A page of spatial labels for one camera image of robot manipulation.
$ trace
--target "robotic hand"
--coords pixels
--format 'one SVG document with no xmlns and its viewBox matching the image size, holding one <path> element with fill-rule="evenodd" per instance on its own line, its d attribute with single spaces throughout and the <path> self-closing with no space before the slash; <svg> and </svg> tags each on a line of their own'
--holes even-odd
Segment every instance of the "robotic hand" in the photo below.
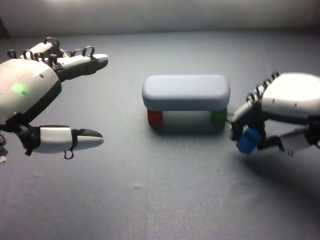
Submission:
<svg viewBox="0 0 320 240">
<path fill-rule="evenodd" d="M 53 37 L 25 50 L 19 58 L 16 51 L 8 51 L 11 59 L 0 64 L 0 131 L 15 133 L 26 155 L 64 152 L 64 158 L 71 159 L 73 150 L 94 148 L 104 142 L 103 136 L 93 130 L 29 124 L 60 94 L 61 83 L 94 74 L 108 64 L 107 55 L 94 54 L 94 51 L 92 46 L 64 51 Z M 6 160 L 6 143 L 0 134 L 0 162 Z"/>
<path fill-rule="evenodd" d="M 246 103 L 231 121 L 231 139 L 242 153 L 278 147 L 293 155 L 295 150 L 318 146 L 320 141 L 320 77 L 305 73 L 272 74 L 249 93 Z M 267 137 L 265 121 L 302 125 L 300 129 Z"/>
</svg>

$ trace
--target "dark corner object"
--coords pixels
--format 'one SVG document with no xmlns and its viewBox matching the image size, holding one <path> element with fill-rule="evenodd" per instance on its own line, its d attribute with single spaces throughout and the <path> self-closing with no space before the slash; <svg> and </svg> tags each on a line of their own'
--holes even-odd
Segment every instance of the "dark corner object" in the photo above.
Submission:
<svg viewBox="0 0 320 240">
<path fill-rule="evenodd" d="M 10 38 L 10 35 L 0 17 L 0 39 Z"/>
</svg>

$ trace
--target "blue block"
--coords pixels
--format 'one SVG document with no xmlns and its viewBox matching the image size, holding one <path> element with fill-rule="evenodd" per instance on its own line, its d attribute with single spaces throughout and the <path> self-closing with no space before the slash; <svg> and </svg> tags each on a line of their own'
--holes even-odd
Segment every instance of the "blue block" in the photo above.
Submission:
<svg viewBox="0 0 320 240">
<path fill-rule="evenodd" d="M 248 128 L 236 143 L 241 153 L 251 154 L 258 144 L 262 142 L 262 136 L 255 129 Z"/>
</svg>

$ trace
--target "gray rounded block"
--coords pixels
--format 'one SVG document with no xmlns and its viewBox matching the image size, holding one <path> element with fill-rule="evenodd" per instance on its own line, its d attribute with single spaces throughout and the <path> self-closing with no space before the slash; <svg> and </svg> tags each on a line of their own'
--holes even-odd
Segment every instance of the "gray rounded block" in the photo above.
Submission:
<svg viewBox="0 0 320 240">
<path fill-rule="evenodd" d="M 222 75 L 154 75 L 142 86 L 143 103 L 151 111 L 220 111 L 230 92 Z"/>
</svg>

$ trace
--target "green block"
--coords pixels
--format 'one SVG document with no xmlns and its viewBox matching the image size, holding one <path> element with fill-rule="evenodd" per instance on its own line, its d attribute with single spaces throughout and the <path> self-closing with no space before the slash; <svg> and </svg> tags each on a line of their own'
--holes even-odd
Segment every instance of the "green block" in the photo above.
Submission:
<svg viewBox="0 0 320 240">
<path fill-rule="evenodd" d="M 222 124 L 227 121 L 228 117 L 228 109 L 225 108 L 221 111 L 211 111 L 210 112 L 210 120 L 214 124 Z"/>
</svg>

